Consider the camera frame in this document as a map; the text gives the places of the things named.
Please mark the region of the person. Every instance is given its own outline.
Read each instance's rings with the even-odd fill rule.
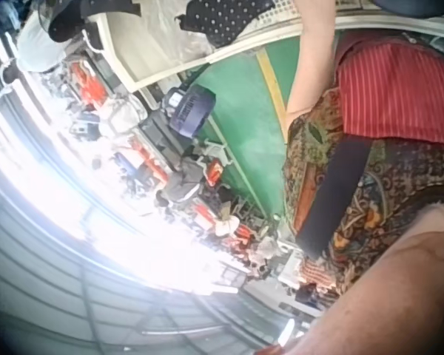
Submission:
[[[272,237],[264,237],[258,244],[253,244],[248,250],[248,258],[253,268],[266,265],[266,261],[272,259],[278,251],[278,243]]]
[[[54,42],[41,26],[38,11],[33,11],[16,41],[16,66],[22,72],[47,72],[82,44],[72,39],[62,43]]]
[[[164,188],[156,192],[155,203],[184,203],[191,200],[199,191],[204,178],[202,168],[191,158],[181,159],[179,170],[169,176]]]
[[[444,205],[427,208],[300,341],[278,354],[444,354]]]
[[[347,46],[340,41],[334,60],[334,0],[296,5],[303,36],[283,168],[286,217],[295,234],[342,139],[371,144],[342,220],[311,260],[342,295],[424,208],[444,204],[444,56],[409,34],[368,32],[350,36]]]
[[[296,302],[325,311],[339,298],[332,288],[320,288],[316,283],[304,283],[296,290]]]
[[[331,88],[346,134],[444,143],[444,55],[414,34],[360,30],[340,38],[334,56],[335,2],[295,1],[303,35],[286,126]]]

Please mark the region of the dark clothing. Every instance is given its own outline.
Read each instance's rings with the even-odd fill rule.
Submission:
[[[275,7],[272,0],[192,0],[178,17],[182,30],[204,33],[214,47],[231,44],[245,27]]]

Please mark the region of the passenger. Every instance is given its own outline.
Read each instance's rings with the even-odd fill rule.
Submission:
[[[424,208],[444,203],[444,56],[410,35],[361,33],[338,47],[333,81],[335,1],[295,2],[303,36],[284,166],[286,216],[295,233],[342,139],[371,144],[340,225],[310,260],[344,294]],[[350,169],[344,158],[335,176]]]

